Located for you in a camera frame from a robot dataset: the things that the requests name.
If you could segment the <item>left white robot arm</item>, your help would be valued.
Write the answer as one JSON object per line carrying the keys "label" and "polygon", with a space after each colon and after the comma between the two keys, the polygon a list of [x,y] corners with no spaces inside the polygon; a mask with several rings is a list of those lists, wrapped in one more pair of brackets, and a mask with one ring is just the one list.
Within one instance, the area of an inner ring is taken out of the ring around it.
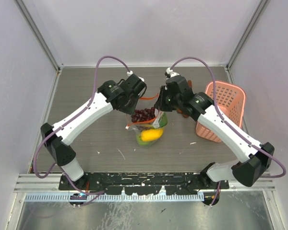
{"label": "left white robot arm", "polygon": [[132,72],[119,82],[104,82],[93,97],[63,120],[41,127],[44,145],[55,163],[69,178],[69,184],[76,190],[86,187],[87,176],[76,159],[71,144],[75,138],[97,119],[113,110],[132,114],[147,85],[144,79]]}

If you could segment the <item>red watermelon slice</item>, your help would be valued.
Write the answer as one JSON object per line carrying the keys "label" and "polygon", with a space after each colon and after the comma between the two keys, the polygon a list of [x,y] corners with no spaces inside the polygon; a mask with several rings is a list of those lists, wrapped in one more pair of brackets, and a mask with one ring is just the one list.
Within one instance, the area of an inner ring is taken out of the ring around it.
{"label": "red watermelon slice", "polygon": [[154,128],[162,128],[166,126],[168,123],[168,118],[165,112],[159,111],[158,115],[156,116],[155,120],[152,123],[152,126]]}

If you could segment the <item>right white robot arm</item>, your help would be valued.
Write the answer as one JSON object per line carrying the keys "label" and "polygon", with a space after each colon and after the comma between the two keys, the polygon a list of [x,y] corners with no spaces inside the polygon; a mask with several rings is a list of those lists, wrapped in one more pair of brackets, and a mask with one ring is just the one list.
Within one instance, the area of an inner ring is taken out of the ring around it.
{"label": "right white robot arm", "polygon": [[269,142],[261,144],[248,136],[228,117],[220,113],[211,97],[204,92],[193,93],[186,79],[177,75],[161,86],[155,107],[164,112],[179,109],[194,121],[210,129],[235,154],[236,161],[210,163],[200,173],[207,189],[219,181],[237,180],[251,187],[268,169],[275,148]]}

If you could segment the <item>dark red grapes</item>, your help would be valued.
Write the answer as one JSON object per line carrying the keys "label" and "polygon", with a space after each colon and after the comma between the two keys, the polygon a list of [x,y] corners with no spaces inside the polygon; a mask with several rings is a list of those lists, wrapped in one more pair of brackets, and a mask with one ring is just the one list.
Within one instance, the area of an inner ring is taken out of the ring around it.
{"label": "dark red grapes", "polygon": [[145,115],[144,115],[144,109],[138,109],[135,110],[134,113],[131,115],[131,121],[133,123],[138,123],[138,122],[146,122],[146,121],[150,121],[148,120]]}
{"label": "dark red grapes", "polygon": [[155,108],[154,107],[145,108],[144,115],[148,120],[155,118]]}

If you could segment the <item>green bumpy fruit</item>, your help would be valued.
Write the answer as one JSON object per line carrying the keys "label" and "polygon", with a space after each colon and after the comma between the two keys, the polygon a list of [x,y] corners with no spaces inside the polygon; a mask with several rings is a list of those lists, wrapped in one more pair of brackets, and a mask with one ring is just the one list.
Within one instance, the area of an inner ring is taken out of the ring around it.
{"label": "green bumpy fruit", "polygon": [[141,146],[141,147],[149,147],[152,144],[154,144],[155,142],[157,142],[157,139],[151,140],[151,141],[143,141],[141,139],[140,133],[136,134],[135,136],[136,136],[136,141],[137,141],[138,145]]}

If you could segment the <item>clear orange zip bag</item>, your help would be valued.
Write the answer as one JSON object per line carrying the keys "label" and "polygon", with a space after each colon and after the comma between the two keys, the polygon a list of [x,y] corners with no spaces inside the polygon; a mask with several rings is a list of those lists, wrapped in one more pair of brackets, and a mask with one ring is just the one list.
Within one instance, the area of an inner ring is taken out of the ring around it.
{"label": "clear orange zip bag", "polygon": [[[145,109],[145,108],[151,108],[154,107],[155,102],[158,99],[158,94],[156,94],[153,97],[142,97],[139,99],[137,106],[136,106],[136,110],[140,110],[140,109]],[[158,115],[159,110],[155,108],[155,116]],[[155,120],[152,119],[150,121],[146,121],[146,122],[138,122],[138,123],[133,123],[131,121],[131,115],[126,115],[126,119],[127,119],[127,125],[126,125],[126,130],[132,130],[135,132],[135,135],[140,133],[144,130],[149,130],[149,129],[155,129],[152,126],[153,121]]]}

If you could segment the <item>yellow lemon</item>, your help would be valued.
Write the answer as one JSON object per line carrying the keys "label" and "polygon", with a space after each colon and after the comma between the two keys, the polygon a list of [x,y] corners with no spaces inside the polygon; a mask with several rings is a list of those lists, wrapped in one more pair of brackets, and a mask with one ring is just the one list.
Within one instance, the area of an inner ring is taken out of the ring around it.
{"label": "yellow lemon", "polygon": [[145,141],[145,142],[155,141],[162,137],[163,132],[164,132],[163,129],[144,130],[141,132],[140,138],[142,141]]}

